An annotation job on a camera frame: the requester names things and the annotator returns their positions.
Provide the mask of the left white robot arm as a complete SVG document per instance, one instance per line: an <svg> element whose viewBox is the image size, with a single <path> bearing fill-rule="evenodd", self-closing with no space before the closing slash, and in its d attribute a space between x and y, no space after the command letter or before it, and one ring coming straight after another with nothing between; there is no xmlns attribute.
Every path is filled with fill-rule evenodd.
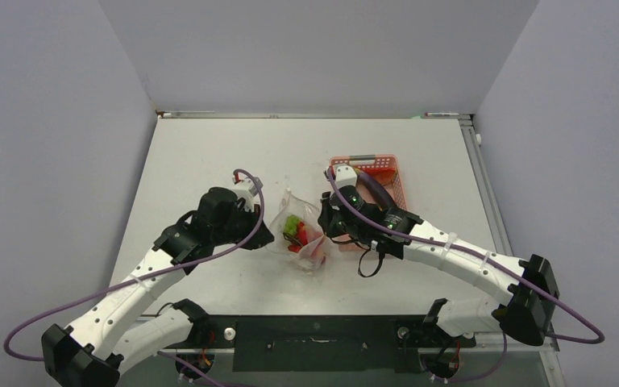
<svg viewBox="0 0 619 387"><path fill-rule="evenodd" d="M208 335L208 314L187 299L135 325L166 290L188 276L214 249L233 244L256 250L273 242L264 225L259 182L214 187L196 210L166 227L124 281L66 327L42 336L44 366L62 386L115 386L135 365L175 343L196 347Z"/></svg>

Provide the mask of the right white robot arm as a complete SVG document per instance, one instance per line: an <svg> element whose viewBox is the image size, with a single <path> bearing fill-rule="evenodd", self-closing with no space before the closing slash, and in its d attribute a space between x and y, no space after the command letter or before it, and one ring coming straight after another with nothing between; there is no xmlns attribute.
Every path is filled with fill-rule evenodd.
<svg viewBox="0 0 619 387"><path fill-rule="evenodd" d="M381 260L392 256L425 264L483 292L479 298L461 302L444 298L431 307L423 323L430 343L443 345L456 336L503 332L526 345L543 345L559 298L549 260L490 252L399 207L384 210L366 202L352 186L340 192L342 198L326 191L320 199L318 223L326 236L348 235L374 247Z"/></svg>

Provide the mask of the green toy grape bunch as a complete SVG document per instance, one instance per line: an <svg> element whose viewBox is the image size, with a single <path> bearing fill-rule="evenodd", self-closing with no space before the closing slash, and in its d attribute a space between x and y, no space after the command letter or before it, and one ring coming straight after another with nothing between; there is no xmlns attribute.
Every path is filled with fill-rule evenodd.
<svg viewBox="0 0 619 387"><path fill-rule="evenodd" d="M288 215L283 226L283 233L296 236L298 233L298 228L302 223L302 218L296 216L295 214Z"/></svg>

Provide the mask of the clear dotted zip top bag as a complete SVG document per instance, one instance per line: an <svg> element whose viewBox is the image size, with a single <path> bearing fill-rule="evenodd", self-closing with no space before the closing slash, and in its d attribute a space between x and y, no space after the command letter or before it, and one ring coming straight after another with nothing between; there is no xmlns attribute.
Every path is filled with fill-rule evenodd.
<svg viewBox="0 0 619 387"><path fill-rule="evenodd" d="M326 237L318 225L320 210L295 196L287 187L281 197L279 212L268 227L274 241L266 249L284 256L299 269L319 270L328 257Z"/></svg>

